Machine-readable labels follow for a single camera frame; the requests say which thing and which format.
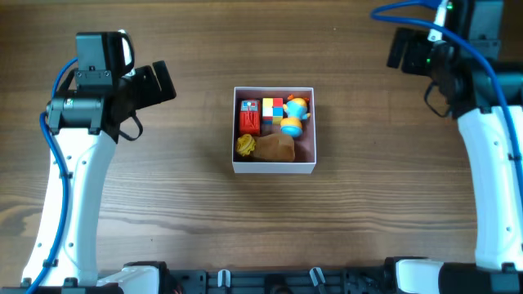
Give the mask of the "yellow round token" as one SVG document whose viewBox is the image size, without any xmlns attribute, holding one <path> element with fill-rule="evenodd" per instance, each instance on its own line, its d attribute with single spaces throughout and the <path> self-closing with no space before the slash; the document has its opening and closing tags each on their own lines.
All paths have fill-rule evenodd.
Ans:
<svg viewBox="0 0 523 294">
<path fill-rule="evenodd" d="M 250 134 L 244 134 L 236 141 L 235 152 L 242 157 L 252 156 L 256 149 L 256 138 Z"/>
</svg>

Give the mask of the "blue orange toy figure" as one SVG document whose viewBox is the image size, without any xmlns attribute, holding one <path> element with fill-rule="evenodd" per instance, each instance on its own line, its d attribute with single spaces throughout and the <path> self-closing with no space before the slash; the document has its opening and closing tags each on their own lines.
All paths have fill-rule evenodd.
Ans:
<svg viewBox="0 0 523 294">
<path fill-rule="evenodd" d="M 280 130 L 285 135 L 298 138 L 303 133 L 302 122 L 310 118 L 308 110 L 310 99 L 306 97 L 296 97 L 290 95 L 287 102 L 283 104 L 286 117 L 280 122 Z"/>
</svg>

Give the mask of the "red toy fire truck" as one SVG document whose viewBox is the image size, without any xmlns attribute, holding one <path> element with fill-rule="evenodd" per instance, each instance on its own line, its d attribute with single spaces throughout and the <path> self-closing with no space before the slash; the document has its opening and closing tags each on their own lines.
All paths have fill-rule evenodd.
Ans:
<svg viewBox="0 0 523 294">
<path fill-rule="evenodd" d="M 261 101 L 241 100 L 239 104 L 239 134 L 261 135 Z"/>
</svg>

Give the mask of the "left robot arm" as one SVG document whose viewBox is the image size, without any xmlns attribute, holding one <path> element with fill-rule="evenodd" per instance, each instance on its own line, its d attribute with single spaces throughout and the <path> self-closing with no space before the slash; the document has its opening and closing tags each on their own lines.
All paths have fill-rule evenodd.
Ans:
<svg viewBox="0 0 523 294">
<path fill-rule="evenodd" d="M 106 173 L 123 122 L 176 97 L 163 61 L 136 67 L 124 30 L 78 33 L 77 55 L 58 73 L 40 114 L 50 171 L 34 248 L 19 293 L 169 293 L 163 262 L 134 262 L 101 278 L 96 233 Z"/>
</svg>

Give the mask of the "brown plush toy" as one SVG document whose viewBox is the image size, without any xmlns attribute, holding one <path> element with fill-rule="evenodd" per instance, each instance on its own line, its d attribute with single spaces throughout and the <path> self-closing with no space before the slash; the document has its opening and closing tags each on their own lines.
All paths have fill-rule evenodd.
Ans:
<svg viewBox="0 0 523 294">
<path fill-rule="evenodd" d="M 255 148 L 251 156 L 270 162 L 293 162 L 296 157 L 294 139 L 282 133 L 255 137 Z"/>
</svg>

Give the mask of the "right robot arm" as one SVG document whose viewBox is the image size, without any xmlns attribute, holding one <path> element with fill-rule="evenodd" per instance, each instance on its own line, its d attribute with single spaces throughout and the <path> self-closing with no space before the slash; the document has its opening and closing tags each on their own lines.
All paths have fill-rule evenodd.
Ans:
<svg viewBox="0 0 523 294">
<path fill-rule="evenodd" d="M 519 293 L 522 290 L 522 67 L 499 60 L 500 1 L 427 1 L 433 21 L 393 16 L 387 64 L 430 78 L 445 98 L 472 172 L 476 249 L 471 264 L 423 257 L 385 261 L 381 289 L 390 293 Z"/>
</svg>

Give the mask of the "colourful two-by-two puzzle cube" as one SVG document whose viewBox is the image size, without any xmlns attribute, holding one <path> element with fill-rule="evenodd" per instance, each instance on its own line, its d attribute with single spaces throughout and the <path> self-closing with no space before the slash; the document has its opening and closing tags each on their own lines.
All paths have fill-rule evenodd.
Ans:
<svg viewBox="0 0 523 294">
<path fill-rule="evenodd" d="M 262 123 L 267 125 L 280 125 L 284 118 L 282 98 L 263 98 L 262 99 Z"/>
</svg>

